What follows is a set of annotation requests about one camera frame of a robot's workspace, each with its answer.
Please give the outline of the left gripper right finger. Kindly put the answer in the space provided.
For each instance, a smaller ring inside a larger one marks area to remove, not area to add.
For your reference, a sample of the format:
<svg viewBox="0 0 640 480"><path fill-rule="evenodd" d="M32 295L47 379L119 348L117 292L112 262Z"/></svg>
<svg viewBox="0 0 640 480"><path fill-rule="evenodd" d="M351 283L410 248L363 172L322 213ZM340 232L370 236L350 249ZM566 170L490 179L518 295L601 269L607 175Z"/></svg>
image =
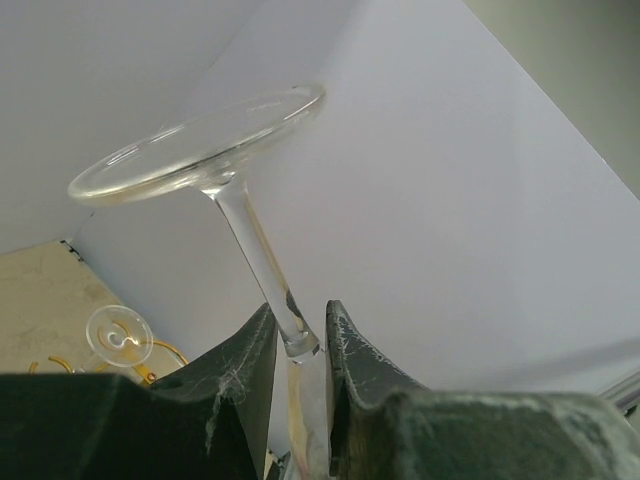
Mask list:
<svg viewBox="0 0 640 480"><path fill-rule="evenodd" d="M635 479L639 436L580 393L432 390L326 307L337 479Z"/></svg>

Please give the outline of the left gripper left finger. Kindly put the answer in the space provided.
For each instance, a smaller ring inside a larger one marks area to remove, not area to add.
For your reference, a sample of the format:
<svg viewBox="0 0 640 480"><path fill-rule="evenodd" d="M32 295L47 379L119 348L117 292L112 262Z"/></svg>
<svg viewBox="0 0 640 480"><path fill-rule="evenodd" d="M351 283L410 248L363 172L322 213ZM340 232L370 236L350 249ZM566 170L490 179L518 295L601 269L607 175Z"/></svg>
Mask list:
<svg viewBox="0 0 640 480"><path fill-rule="evenodd" d="M260 307L148 387L119 374L5 374L5 479L259 479L277 350Z"/></svg>

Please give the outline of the tall clear flute glass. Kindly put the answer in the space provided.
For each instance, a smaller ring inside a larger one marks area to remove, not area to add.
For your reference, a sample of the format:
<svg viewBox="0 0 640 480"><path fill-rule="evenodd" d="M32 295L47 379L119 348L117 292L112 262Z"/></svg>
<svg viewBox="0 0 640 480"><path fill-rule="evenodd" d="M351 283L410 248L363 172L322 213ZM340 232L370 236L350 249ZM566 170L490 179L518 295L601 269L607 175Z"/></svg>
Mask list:
<svg viewBox="0 0 640 480"><path fill-rule="evenodd" d="M146 320L122 305L97 309L90 316L85 333L92 355L80 367L83 372L99 372L109 366L135 367L153 349L154 337Z"/></svg>

